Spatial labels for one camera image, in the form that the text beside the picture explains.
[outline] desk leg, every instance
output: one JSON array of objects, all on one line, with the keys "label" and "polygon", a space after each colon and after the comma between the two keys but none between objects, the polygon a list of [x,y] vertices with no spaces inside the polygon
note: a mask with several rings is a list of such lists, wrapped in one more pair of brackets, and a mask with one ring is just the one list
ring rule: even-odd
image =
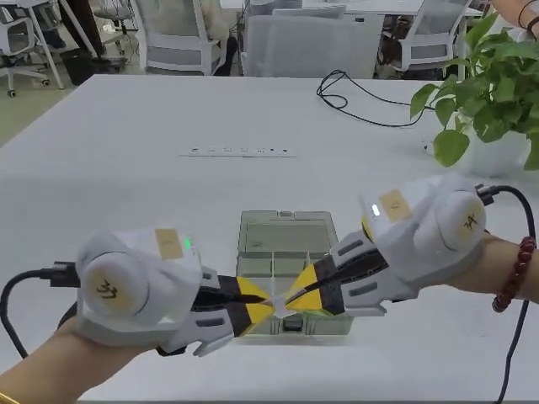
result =
[{"label": "desk leg", "polygon": [[75,17],[75,14],[73,13],[73,10],[71,10],[71,7],[69,7],[69,3],[67,0],[59,0],[61,5],[64,7],[64,10],[66,10],[66,14],[69,16],[69,19],[72,21],[73,25],[75,25],[75,29],[77,30],[78,34],[81,36],[84,44],[90,51],[93,57],[98,57],[98,52],[95,51],[95,49],[92,46],[92,42],[88,39],[88,36],[84,32],[83,27],[78,22],[77,17]]},{"label": "desk leg", "polygon": [[[458,41],[456,43],[457,56],[464,59],[466,57],[466,31],[467,31],[467,18],[462,17],[461,22],[458,24]],[[466,67],[458,65],[458,79],[464,80],[466,78]]]},{"label": "desk leg", "polygon": [[32,19],[32,23],[34,23],[37,37],[40,39],[41,45],[43,46],[43,51],[45,52],[47,56],[47,61],[49,61],[49,65],[51,66],[52,74],[54,74],[54,78],[56,79],[56,82],[58,83],[59,89],[63,90],[64,85],[61,82],[60,75],[58,74],[58,69],[56,69],[56,65],[54,63],[54,59],[52,58],[51,51],[49,50],[49,46],[45,42],[45,37],[43,36],[43,31],[41,30],[40,23],[37,21],[37,18],[35,17],[34,9],[32,7],[29,7],[28,12],[30,14],[30,18]]}]

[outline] white table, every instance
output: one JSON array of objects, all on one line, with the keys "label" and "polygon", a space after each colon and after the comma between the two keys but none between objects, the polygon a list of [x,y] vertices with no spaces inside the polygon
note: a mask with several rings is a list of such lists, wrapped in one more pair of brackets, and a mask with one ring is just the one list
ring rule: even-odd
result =
[{"label": "white table", "polygon": [[[56,63],[54,62],[54,58],[52,57],[51,51],[49,50],[49,46],[47,45],[45,41],[45,37],[43,36],[43,31],[41,30],[40,24],[35,16],[35,11],[33,9],[33,7],[40,6],[42,4],[47,4],[50,2],[51,0],[0,0],[0,7],[1,6],[17,6],[20,8],[28,9],[30,19],[32,20],[32,23],[34,24],[34,27],[35,27],[35,33],[37,34],[40,40],[40,43],[43,46],[43,51],[45,52],[45,56],[47,58],[47,61],[49,62],[49,66],[51,66],[52,74],[54,75],[54,78],[56,79],[56,83],[58,84],[59,89],[63,90],[64,85],[60,78],[60,75],[58,74],[58,69],[56,69]],[[67,16],[72,21],[75,29],[77,30],[84,44],[88,47],[92,55],[96,56],[97,53],[95,49],[93,48],[90,40],[88,39],[88,36],[84,32],[83,27],[78,22],[78,19],[73,13],[67,0],[59,0],[59,2],[64,7],[64,10],[66,10]]]},{"label": "white table", "polygon": [[[364,81],[408,101],[421,82]],[[242,210],[328,210],[339,237],[355,231],[360,190],[441,173],[419,140],[439,130],[427,114],[392,130],[326,107],[318,80],[94,76],[0,149],[0,284],[69,260],[93,232],[176,224],[203,262],[234,274]],[[353,111],[386,123],[408,109],[343,84]],[[238,120],[238,111],[242,118]],[[179,157],[192,146],[287,146],[297,158]],[[524,179],[514,181],[539,197]],[[524,214],[510,197],[488,208],[488,228],[520,240]],[[29,350],[55,328],[72,290],[28,282],[10,314]],[[270,346],[235,341],[198,359],[147,353],[85,398],[159,400],[493,400],[517,305],[503,316],[491,296],[446,287],[358,318],[347,338]],[[539,311],[528,315],[507,398],[535,400]],[[17,354],[0,332],[0,371]]]}]

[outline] beaded bracelet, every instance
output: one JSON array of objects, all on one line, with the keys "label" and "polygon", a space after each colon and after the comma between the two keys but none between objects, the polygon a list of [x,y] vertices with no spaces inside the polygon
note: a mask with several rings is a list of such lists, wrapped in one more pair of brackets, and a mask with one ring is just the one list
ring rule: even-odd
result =
[{"label": "beaded bracelet", "polygon": [[19,404],[18,401],[15,401],[13,398],[6,396],[3,393],[0,393],[0,402],[5,404]]},{"label": "beaded bracelet", "polygon": [[519,247],[516,263],[513,265],[513,273],[507,278],[504,288],[492,302],[492,308],[497,313],[501,313],[509,307],[524,283],[530,267],[531,255],[536,250],[536,240],[533,237],[524,237]]}]

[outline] cable connector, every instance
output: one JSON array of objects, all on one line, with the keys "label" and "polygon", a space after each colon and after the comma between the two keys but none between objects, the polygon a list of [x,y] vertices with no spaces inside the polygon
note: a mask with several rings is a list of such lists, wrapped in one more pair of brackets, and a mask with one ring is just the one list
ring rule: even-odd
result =
[{"label": "cable connector", "polygon": [[45,278],[50,281],[51,288],[80,288],[81,280],[78,278],[75,263],[55,261],[52,269],[48,270]]},{"label": "cable connector", "polygon": [[496,186],[496,185],[492,187],[484,188],[484,186],[481,184],[481,185],[478,185],[476,189],[478,190],[478,197],[481,199],[481,201],[483,202],[483,205],[485,206],[489,206],[493,204],[494,196],[499,194],[499,191],[500,191],[499,186]]}]

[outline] trash bin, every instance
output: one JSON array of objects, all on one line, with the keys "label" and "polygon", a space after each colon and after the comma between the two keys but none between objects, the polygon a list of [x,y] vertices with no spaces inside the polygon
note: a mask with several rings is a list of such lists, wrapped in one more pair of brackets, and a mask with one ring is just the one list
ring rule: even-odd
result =
[{"label": "trash bin", "polygon": [[85,50],[67,50],[60,57],[74,86],[80,86],[95,73],[92,56]]}]

